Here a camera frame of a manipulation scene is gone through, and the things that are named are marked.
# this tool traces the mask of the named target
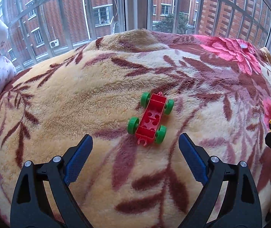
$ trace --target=fluffy blanket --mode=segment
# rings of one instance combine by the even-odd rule
[[[162,144],[127,134],[142,92],[175,100]],[[0,96],[0,215],[26,160],[48,162],[86,134],[93,150],[72,194],[94,227],[176,228],[202,185],[178,148],[187,132],[224,162],[247,161],[265,215],[271,204],[271,66],[243,40],[134,30],[97,39],[19,73]],[[211,219],[224,197],[220,192]],[[46,184],[55,216],[60,214]]]

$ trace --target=floral blanket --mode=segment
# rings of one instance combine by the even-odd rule
[[[162,144],[127,133],[141,94],[175,100]],[[271,204],[271,66],[243,40],[133,30],[97,39],[19,73],[0,96],[0,215],[9,223],[20,169],[48,162],[86,134],[93,150],[70,185],[94,227],[176,228],[202,185],[178,148],[186,132],[224,162],[246,161],[263,214]],[[51,207],[61,220],[51,190]],[[217,217],[220,192],[211,219]]]

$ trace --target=tree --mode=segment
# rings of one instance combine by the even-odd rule
[[[178,29],[177,34],[189,34],[190,28],[187,27],[188,18],[185,16],[183,12],[179,13],[179,23],[178,23]],[[174,15],[170,13],[168,16],[166,16],[162,21],[158,22],[154,29],[158,32],[167,32],[172,33],[172,28],[174,24]]]

